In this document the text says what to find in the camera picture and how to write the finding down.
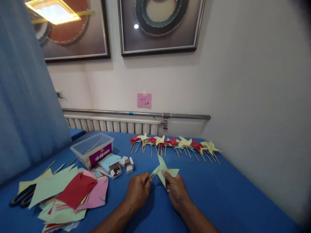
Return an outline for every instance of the purple label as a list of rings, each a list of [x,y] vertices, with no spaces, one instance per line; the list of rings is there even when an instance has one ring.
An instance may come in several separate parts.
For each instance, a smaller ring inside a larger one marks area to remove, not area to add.
[[[91,168],[96,167],[97,163],[105,158],[108,154],[112,153],[111,143],[104,148],[97,151],[95,154],[92,154],[90,158]]]

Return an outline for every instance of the white wall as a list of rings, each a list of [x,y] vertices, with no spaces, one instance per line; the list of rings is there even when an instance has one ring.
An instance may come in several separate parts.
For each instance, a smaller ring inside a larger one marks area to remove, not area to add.
[[[207,127],[170,120],[167,134],[204,130],[302,223],[311,183],[311,59],[291,3],[207,1],[196,52],[122,58],[117,1],[107,2],[112,59],[48,65],[62,107],[211,114]],[[152,109],[137,108],[139,92],[152,93]]]

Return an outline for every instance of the black scissors handle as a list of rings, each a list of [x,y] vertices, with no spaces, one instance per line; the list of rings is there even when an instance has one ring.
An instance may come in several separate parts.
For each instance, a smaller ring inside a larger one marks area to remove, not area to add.
[[[22,208],[25,208],[29,206],[30,201],[27,202],[33,195],[35,191],[36,185],[32,184],[28,186],[25,190],[23,190],[21,193],[19,193],[14,199],[10,202],[9,206],[10,207],[15,207],[21,204],[20,206]]]

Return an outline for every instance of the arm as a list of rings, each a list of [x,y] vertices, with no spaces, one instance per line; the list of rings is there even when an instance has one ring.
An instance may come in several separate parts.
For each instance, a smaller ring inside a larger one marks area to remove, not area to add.
[[[191,233],[217,233],[216,227],[202,214],[190,199],[184,181],[180,175],[175,178],[162,170],[166,179],[169,199]]]
[[[90,233],[121,233],[135,213],[149,198],[151,179],[148,172],[133,176],[130,180],[125,199],[120,205]]]

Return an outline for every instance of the blue curtain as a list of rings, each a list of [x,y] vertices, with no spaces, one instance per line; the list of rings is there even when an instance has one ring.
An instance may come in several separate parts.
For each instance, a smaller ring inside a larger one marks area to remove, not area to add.
[[[0,1],[0,183],[71,142],[23,0]]]

